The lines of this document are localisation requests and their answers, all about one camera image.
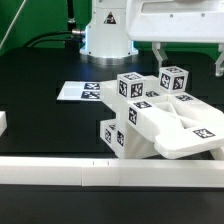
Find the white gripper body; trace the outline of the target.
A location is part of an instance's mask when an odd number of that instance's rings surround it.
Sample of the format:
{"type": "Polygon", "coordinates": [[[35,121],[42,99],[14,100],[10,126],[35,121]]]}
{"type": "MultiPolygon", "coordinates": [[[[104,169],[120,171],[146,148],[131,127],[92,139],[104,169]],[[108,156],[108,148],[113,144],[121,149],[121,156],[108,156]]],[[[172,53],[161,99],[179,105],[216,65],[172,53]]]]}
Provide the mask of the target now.
{"type": "Polygon", "coordinates": [[[224,43],[224,0],[127,0],[135,41],[224,43]]]}

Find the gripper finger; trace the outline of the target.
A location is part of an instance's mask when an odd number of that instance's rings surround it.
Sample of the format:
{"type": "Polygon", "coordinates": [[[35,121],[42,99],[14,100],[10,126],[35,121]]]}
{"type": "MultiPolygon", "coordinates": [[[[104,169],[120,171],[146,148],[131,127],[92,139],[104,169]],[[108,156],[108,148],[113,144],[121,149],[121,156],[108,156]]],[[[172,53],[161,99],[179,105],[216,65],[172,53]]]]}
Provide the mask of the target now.
{"type": "Polygon", "coordinates": [[[161,42],[153,42],[152,51],[158,61],[158,66],[161,67],[163,62],[168,59],[165,50],[163,48],[163,44],[161,42]]]}
{"type": "Polygon", "coordinates": [[[218,46],[218,51],[220,52],[220,55],[215,62],[215,75],[221,77],[224,75],[224,43],[218,46]]]}

